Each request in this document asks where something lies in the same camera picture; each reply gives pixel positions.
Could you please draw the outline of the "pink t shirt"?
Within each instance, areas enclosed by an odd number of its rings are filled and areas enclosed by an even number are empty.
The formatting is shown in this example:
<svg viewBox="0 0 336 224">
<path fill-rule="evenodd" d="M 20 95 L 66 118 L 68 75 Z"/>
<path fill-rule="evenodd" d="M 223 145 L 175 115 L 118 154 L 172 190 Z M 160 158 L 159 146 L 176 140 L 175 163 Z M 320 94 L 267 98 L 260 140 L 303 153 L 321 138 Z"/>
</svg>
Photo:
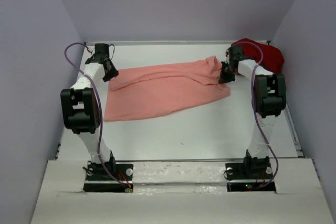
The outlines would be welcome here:
<svg viewBox="0 0 336 224">
<path fill-rule="evenodd" d="M 106 122 L 157 118 L 230 96 L 215 56 L 185 63 L 121 69 L 109 82 Z"/>
</svg>

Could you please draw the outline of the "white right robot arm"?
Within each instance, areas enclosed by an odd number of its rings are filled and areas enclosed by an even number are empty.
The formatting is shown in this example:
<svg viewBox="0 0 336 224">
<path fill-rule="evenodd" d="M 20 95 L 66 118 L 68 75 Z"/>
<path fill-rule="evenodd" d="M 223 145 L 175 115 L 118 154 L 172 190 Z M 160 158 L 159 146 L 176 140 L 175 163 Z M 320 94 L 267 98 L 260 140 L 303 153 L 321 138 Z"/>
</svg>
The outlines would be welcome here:
<svg viewBox="0 0 336 224">
<path fill-rule="evenodd" d="M 255 127 L 243 161 L 226 164 L 224 177 L 227 180 L 249 180 L 266 174 L 275 176 L 269 160 L 269 156 L 274 154 L 270 138 L 274 124 L 287 104 L 284 75 L 273 73 L 261 66 L 264 54 L 258 45 L 252 44 L 260 53 L 259 60 L 246 57 L 243 45 L 243 41 L 237 42 L 226 50 L 226 60 L 222 62 L 219 83 L 233 82 L 237 75 L 250 81 Z"/>
</svg>

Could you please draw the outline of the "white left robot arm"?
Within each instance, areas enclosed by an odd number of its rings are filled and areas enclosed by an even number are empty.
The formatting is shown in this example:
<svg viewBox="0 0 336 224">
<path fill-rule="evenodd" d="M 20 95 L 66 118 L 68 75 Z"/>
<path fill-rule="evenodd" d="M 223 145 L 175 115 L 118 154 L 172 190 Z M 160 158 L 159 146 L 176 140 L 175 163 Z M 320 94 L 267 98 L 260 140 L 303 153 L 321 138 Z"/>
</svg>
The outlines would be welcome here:
<svg viewBox="0 0 336 224">
<path fill-rule="evenodd" d="M 78 80 L 69 89 L 60 93 L 65 128 L 71 130 L 84 143 L 93 168 L 104 179 L 114 179 L 117 165 L 112 150 L 104 143 L 102 103 L 98 92 L 100 81 L 108 82 L 118 76 L 110 56 L 110 45 L 98 43 L 91 56 L 85 61 L 84 69 L 77 67 L 68 57 L 68 50 L 84 43 L 75 42 L 64 50 L 66 60 L 79 72 Z"/>
</svg>

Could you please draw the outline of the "red t shirt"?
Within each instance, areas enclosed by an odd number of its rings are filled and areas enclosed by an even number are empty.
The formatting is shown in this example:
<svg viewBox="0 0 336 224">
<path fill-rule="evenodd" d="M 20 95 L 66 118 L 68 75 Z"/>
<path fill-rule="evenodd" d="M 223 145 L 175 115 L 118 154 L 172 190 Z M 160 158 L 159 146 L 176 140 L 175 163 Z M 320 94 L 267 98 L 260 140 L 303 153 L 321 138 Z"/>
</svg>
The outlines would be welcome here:
<svg viewBox="0 0 336 224">
<path fill-rule="evenodd" d="M 232 43 L 231 46 L 242 47 L 245 57 L 251 58 L 256 62 L 260 61 L 262 51 L 264 57 L 260 65 L 273 73 L 282 73 L 282 67 L 285 60 L 278 48 L 267 44 L 261 44 L 247 38 L 238 40 Z"/>
</svg>

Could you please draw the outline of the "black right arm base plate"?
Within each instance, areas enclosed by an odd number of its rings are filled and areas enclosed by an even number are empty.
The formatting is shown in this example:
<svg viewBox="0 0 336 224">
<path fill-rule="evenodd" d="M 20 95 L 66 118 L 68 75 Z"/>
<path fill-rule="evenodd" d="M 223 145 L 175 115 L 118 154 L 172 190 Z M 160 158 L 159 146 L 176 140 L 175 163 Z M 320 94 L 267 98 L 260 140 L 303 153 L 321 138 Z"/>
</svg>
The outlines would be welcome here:
<svg viewBox="0 0 336 224">
<path fill-rule="evenodd" d="M 227 181 L 226 189 L 229 193 L 235 192 L 276 192 L 274 182 L 268 182 L 273 176 L 271 164 L 265 168 L 258 168 L 256 171 L 246 172 L 243 163 L 227 163 L 223 177 Z"/>
</svg>

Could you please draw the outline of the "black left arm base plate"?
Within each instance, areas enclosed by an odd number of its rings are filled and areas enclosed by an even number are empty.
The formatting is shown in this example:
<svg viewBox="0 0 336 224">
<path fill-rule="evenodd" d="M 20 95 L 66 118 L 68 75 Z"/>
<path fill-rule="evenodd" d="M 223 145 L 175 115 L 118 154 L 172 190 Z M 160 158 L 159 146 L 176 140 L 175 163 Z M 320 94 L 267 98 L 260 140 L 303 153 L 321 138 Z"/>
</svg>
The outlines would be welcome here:
<svg viewBox="0 0 336 224">
<path fill-rule="evenodd" d="M 133 164 L 117 163 L 116 170 L 109 173 L 115 178 L 112 179 L 104 170 L 101 164 L 89 164 L 82 168 L 86 172 L 83 190 L 87 193 L 132 193 L 133 192 Z"/>
</svg>

